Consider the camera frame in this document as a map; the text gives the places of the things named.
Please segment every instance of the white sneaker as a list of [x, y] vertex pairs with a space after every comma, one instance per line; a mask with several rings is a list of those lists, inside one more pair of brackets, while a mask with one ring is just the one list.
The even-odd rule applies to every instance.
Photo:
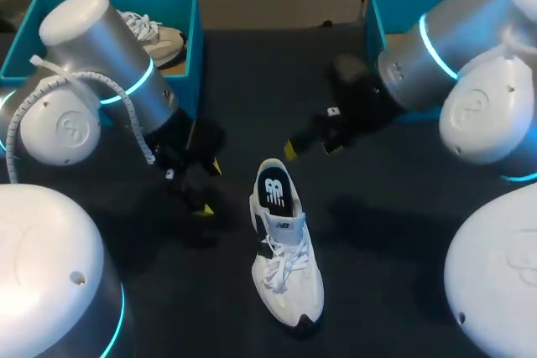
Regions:
[[147, 14], [118, 12], [158, 68], [177, 65], [179, 59], [184, 58], [181, 51], [186, 37], [178, 29], [162, 27], [161, 23], [150, 20]]
[[284, 164], [267, 159], [250, 196], [258, 255], [252, 277], [270, 313], [292, 328], [310, 328], [321, 316], [324, 289], [299, 196]]

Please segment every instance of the screw hole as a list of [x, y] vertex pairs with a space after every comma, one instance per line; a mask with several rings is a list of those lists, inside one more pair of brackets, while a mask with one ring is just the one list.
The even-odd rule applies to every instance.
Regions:
[[76, 285], [84, 285], [86, 283], [86, 278], [81, 272], [72, 272], [69, 279]]

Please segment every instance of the new balance logo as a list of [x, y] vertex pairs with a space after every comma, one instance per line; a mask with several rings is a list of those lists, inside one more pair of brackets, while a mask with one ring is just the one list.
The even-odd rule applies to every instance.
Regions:
[[282, 199], [284, 191], [282, 190], [282, 184], [279, 180], [266, 179], [265, 189], [267, 190], [267, 201], [269, 203], [285, 207], [284, 199]]

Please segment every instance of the black outsole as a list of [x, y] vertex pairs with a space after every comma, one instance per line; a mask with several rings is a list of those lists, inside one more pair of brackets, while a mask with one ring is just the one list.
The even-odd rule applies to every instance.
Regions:
[[312, 337], [322, 326], [323, 317], [324, 312], [321, 314], [320, 318], [314, 322], [306, 314], [303, 314], [300, 316], [299, 323], [295, 327], [283, 324], [278, 320], [276, 321], [278, 321], [280, 327], [284, 329], [284, 332], [288, 336], [297, 340], [307, 340]]
[[183, 46], [183, 49], [172, 60], [169, 60], [163, 65], [160, 65], [158, 69], [164, 70], [170, 67], [177, 66], [179, 63], [183, 63], [186, 60], [186, 52], [187, 52], [186, 47]]

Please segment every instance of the blue box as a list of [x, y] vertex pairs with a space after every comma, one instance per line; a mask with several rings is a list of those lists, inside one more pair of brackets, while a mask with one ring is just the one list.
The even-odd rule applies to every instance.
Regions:
[[[404, 34], [442, 0], [368, 0], [366, 10], [366, 56], [377, 67], [378, 55], [388, 48], [386, 35]], [[409, 113], [400, 122], [423, 122], [437, 119], [440, 110]]]
[[[0, 86], [20, 87], [34, 72], [30, 57], [44, 57], [39, 38], [41, 22], [65, 0], [33, 0], [0, 70]], [[185, 73], [164, 78], [177, 95], [181, 108], [195, 118], [198, 112], [203, 57], [203, 28], [198, 0], [110, 0], [121, 11], [148, 14], [165, 27], [181, 30], [188, 38]]]

